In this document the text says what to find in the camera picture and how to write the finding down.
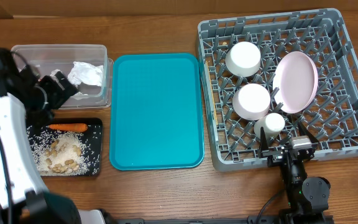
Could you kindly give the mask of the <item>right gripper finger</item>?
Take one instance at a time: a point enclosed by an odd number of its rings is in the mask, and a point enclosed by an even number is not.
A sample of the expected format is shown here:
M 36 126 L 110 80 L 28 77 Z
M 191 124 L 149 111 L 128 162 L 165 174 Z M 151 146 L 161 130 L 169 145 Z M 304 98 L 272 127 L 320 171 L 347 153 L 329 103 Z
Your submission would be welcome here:
M 314 137 L 308 130 L 307 128 L 303 125 L 303 123 L 301 121 L 299 121 L 297 123 L 298 126 L 298 130 L 301 136 L 307 136 L 309 138 L 309 140 L 311 141 L 311 143 L 319 143 L 319 141 L 317 140 L 316 137 Z
M 265 135 L 264 127 L 260 127 L 260 146 L 259 146 L 259 152 L 268 152 L 269 146 L 267 144 L 267 138 Z

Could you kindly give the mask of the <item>white paper cup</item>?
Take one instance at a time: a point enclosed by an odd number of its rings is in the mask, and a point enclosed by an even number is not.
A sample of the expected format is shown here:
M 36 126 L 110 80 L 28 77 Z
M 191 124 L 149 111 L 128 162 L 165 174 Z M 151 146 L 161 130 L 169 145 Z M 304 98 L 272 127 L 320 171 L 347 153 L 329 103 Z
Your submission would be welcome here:
M 285 120 L 278 113 L 270 113 L 254 124 L 254 133 L 260 137 L 260 129 L 264 129 L 266 139 L 276 138 L 285 127 Z

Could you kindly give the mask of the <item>orange carrot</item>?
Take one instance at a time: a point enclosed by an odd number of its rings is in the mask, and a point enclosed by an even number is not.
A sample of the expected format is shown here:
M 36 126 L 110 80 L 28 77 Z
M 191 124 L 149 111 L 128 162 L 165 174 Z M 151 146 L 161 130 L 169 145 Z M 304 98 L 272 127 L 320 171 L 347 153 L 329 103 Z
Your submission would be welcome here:
M 59 130 L 59 131 L 70 131 L 82 133 L 87 131 L 88 125 L 85 123 L 70 123 L 70 124 L 51 124 L 48 126 L 50 129 Z

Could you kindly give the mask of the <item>large pink plate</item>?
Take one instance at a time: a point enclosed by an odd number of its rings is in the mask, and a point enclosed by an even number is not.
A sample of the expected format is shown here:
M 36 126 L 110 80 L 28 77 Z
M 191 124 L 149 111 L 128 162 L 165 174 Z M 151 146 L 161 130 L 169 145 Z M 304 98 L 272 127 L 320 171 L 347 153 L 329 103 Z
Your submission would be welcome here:
M 318 72 L 312 59 L 300 51 L 290 52 L 278 63 L 273 78 L 274 100 L 281 110 L 295 114 L 304 110 L 316 96 Z

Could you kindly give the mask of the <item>white upturned bowl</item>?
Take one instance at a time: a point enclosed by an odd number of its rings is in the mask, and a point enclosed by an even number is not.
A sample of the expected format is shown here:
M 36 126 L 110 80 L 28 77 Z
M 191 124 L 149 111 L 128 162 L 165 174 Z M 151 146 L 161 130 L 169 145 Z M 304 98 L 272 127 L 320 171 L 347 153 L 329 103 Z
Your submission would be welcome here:
M 226 54 L 226 68 L 239 77 L 250 77 L 260 68 L 261 53 L 251 42 L 239 42 Z

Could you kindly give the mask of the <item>wooden chopstick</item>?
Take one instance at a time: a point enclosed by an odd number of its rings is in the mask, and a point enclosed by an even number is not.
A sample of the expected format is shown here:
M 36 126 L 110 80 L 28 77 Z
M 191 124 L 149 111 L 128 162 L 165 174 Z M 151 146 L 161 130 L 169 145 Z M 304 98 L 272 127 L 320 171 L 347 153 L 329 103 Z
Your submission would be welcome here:
M 213 119 L 215 121 L 215 125 L 217 125 L 217 114 L 216 114 L 216 105 L 215 105 L 215 102 L 214 102 L 214 96 L 213 96 L 213 85 L 211 83 L 211 77 L 210 77 L 210 70 L 209 70 L 209 60 L 206 60 L 206 68 L 207 68 L 207 81 L 209 83 L 209 90 L 211 92 L 211 103 L 212 103 L 212 106 L 213 106 Z

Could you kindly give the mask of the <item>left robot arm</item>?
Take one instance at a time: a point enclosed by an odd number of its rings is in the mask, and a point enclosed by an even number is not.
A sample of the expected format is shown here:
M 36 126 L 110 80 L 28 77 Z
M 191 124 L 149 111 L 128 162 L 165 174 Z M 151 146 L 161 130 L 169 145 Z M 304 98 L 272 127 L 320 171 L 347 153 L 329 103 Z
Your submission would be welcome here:
M 49 192 L 27 137 L 27 124 L 49 124 L 78 90 L 61 73 L 40 78 L 29 64 L 18 70 L 14 55 L 0 48 L 0 223 L 107 223 L 104 211 L 80 210 Z

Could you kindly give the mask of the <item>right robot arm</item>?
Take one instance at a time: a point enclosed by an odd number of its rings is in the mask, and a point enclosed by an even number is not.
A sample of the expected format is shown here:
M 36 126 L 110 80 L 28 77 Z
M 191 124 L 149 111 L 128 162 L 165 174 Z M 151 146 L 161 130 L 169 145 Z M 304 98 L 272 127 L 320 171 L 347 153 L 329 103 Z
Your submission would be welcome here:
M 297 125 L 300 136 L 291 138 L 290 143 L 279 151 L 269 151 L 264 128 L 260 128 L 258 156 L 266 157 L 269 167 L 280 168 L 284 189 L 265 203 L 256 223 L 334 223 L 332 216 L 324 214 L 329 208 L 330 182 L 324 177 L 308 177 L 305 170 L 305 162 L 314 158 L 319 141 L 300 121 Z M 284 192 L 290 207 L 280 210 L 277 216 L 263 217 L 267 206 Z

